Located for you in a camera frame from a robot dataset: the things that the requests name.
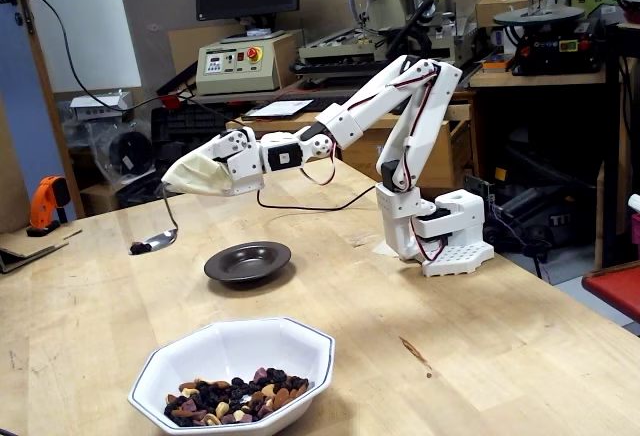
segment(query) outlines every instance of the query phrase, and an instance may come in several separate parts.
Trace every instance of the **orange power drill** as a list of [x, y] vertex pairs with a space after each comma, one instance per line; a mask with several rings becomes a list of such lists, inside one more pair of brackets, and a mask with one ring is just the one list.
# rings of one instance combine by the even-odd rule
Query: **orange power drill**
[[[41, 238], [68, 222], [64, 207], [71, 202], [67, 180], [62, 176], [49, 176], [40, 181], [31, 202], [31, 227], [27, 235]], [[53, 210], [59, 221], [53, 219]]]

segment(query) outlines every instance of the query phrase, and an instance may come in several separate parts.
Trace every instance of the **black plate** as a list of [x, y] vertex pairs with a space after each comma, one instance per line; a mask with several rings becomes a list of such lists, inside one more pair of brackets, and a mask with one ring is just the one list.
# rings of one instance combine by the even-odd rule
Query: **black plate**
[[207, 261], [204, 272], [227, 283], [264, 278], [291, 260], [291, 250], [280, 243], [260, 241], [225, 249]]

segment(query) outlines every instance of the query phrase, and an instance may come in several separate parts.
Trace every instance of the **spoon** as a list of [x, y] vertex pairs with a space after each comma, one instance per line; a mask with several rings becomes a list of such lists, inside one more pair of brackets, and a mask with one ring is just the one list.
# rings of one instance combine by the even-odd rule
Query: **spoon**
[[133, 243], [131, 245], [131, 249], [129, 249], [129, 254], [131, 256], [138, 256], [140, 254], [160, 251], [161, 249], [168, 248], [178, 239], [178, 223], [176, 223], [176, 220], [173, 217], [173, 213], [171, 212], [171, 208], [169, 207], [167, 191], [164, 186], [162, 187], [162, 199], [164, 200], [164, 205], [167, 207], [167, 212], [169, 213], [169, 218], [173, 223], [174, 229], [170, 229], [168, 231], [165, 231], [164, 233], [153, 236], [152, 238], [149, 238], [142, 243]]

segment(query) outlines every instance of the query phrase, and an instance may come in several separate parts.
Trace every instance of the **white cloth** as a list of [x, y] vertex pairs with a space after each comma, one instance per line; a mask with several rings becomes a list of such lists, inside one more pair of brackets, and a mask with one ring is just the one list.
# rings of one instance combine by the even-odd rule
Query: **white cloth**
[[162, 178], [173, 193], [225, 196], [233, 184], [227, 169], [197, 151], [175, 162]]

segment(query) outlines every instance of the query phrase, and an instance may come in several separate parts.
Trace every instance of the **robotic arm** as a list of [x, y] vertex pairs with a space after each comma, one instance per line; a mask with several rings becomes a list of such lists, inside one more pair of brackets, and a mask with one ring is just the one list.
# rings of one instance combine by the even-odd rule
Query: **robotic arm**
[[[222, 186], [223, 194], [260, 190], [265, 173], [302, 169], [310, 159], [326, 158], [336, 147], [347, 149], [409, 99], [376, 165], [383, 179], [376, 191], [387, 244], [403, 260], [422, 262], [427, 276], [472, 272], [493, 257], [493, 248], [482, 240], [482, 198], [456, 191], [433, 204], [422, 200], [416, 187], [461, 75], [446, 63], [402, 56], [347, 103], [320, 113], [313, 126], [295, 134], [267, 134], [260, 141], [248, 127], [226, 131], [178, 160], [163, 182], [175, 192], [206, 193], [202, 184], [184, 184], [185, 166], [197, 157], [215, 164], [231, 182]], [[188, 172], [186, 179], [197, 179], [196, 173]]]

